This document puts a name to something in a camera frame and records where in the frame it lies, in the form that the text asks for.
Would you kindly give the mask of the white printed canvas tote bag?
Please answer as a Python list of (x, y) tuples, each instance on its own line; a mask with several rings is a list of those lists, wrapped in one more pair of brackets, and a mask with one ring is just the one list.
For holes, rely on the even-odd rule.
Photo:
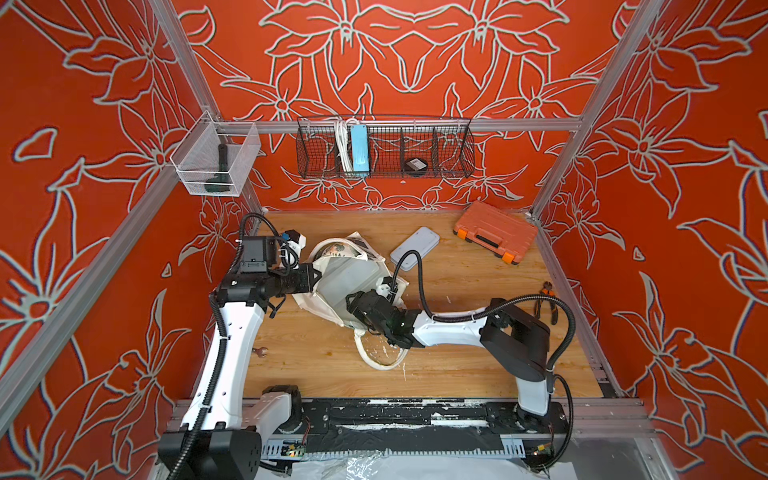
[(338, 326), (354, 331), (354, 341), (361, 359), (371, 368), (388, 371), (398, 367), (407, 356), (400, 349), (397, 357), (381, 363), (369, 356), (362, 338), (373, 329), (347, 311), (346, 297), (357, 292), (372, 290), (385, 295), (392, 293), (395, 305), (402, 307), (402, 295), (408, 287), (406, 280), (386, 287), (384, 279), (391, 275), (386, 260), (359, 233), (346, 237), (327, 238), (315, 245), (308, 262), (321, 273), (321, 278), (308, 293), (295, 294), (298, 307)]

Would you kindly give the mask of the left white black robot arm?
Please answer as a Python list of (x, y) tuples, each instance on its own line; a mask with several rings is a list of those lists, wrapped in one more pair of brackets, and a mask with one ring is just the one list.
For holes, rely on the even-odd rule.
[(309, 263), (283, 273), (227, 274), (210, 294), (213, 342), (191, 403), (179, 426), (163, 433), (158, 457), (171, 479), (253, 479), (263, 443), (279, 429), (304, 423), (295, 385), (269, 388), (250, 408), (243, 393), (252, 348), (274, 298), (310, 293), (321, 274)]

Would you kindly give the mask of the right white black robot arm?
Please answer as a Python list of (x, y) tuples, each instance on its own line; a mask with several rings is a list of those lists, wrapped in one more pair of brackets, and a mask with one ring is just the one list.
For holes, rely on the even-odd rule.
[[(396, 280), (409, 258), (414, 258), (417, 265), (419, 309), (394, 305), (399, 292)], [(553, 352), (549, 351), (549, 327), (518, 307), (525, 302), (544, 301), (562, 310), (567, 318), (566, 334)], [(555, 367), (576, 333), (575, 316), (563, 300), (535, 293), (509, 300), (494, 298), (489, 306), (477, 310), (436, 313), (426, 300), (422, 255), (411, 249), (379, 287), (347, 295), (345, 305), (365, 327), (404, 352), (439, 345), (485, 349), (515, 379), (517, 424), (524, 430), (538, 425), (548, 428), (550, 440), (542, 446), (544, 451), (528, 450), (526, 467), (533, 473), (549, 475), (562, 460), (573, 437), (575, 405), (570, 385)]]

